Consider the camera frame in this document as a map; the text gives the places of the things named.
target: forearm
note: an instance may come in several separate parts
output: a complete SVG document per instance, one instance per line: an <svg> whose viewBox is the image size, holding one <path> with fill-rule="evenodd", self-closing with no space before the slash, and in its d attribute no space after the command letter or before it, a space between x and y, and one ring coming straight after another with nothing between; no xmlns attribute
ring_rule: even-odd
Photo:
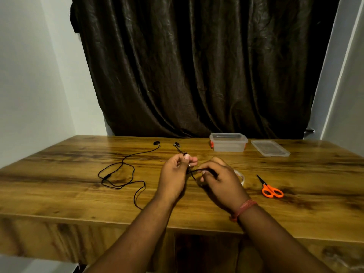
<svg viewBox="0 0 364 273"><path fill-rule="evenodd" d="M272 272L332 272L263 208L254 205L239 220Z"/></svg>
<svg viewBox="0 0 364 273"><path fill-rule="evenodd" d="M87 273L145 272L171 210L170 203L153 198Z"/></svg>

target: dark brown curtain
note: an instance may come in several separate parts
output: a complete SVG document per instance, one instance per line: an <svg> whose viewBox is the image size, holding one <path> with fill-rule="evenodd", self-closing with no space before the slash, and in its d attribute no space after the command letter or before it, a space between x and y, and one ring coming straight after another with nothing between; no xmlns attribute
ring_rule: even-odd
<svg viewBox="0 0 364 273"><path fill-rule="evenodd" d="M116 135L301 139L338 3L73 0L71 18Z"/></svg>

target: floor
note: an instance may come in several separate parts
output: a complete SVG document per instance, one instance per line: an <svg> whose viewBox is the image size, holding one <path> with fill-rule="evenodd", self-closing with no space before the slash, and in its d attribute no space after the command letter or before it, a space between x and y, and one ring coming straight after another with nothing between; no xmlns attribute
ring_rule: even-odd
<svg viewBox="0 0 364 273"><path fill-rule="evenodd" d="M77 264L0 255L0 273L73 273Z"/></svg>

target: orange scissors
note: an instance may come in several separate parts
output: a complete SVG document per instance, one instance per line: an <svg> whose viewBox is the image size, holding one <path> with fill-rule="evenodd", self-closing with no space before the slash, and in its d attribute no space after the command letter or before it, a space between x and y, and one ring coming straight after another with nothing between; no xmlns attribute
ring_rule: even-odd
<svg viewBox="0 0 364 273"><path fill-rule="evenodd" d="M284 193L277 189L277 188L273 188L271 186L269 186L267 183L265 183L263 181L263 179L261 179L259 177L259 175L257 174L257 177L259 178L260 182L262 183L263 185L263 188L262 188L262 194L265 196L265 197L269 197L269 198L273 198L274 196L275 197L278 197L278 198L281 198L284 196Z"/></svg>

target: hand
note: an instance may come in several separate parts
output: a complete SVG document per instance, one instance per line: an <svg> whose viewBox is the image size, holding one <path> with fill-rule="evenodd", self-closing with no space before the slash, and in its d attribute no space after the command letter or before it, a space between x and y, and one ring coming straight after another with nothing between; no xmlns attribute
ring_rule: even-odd
<svg viewBox="0 0 364 273"><path fill-rule="evenodd" d="M217 177L215 178L209 171L203 171L200 181L207 182L222 205L233 213L237 212L240 206L250 197L241 185L234 170L218 157L213 157L210 161L198 167L198 169L207 168L215 171Z"/></svg>
<svg viewBox="0 0 364 273"><path fill-rule="evenodd" d="M173 204L184 188L189 165L192 168L197 163L197 157L191 157L189 154L176 154L167 160L161 169L156 197Z"/></svg>

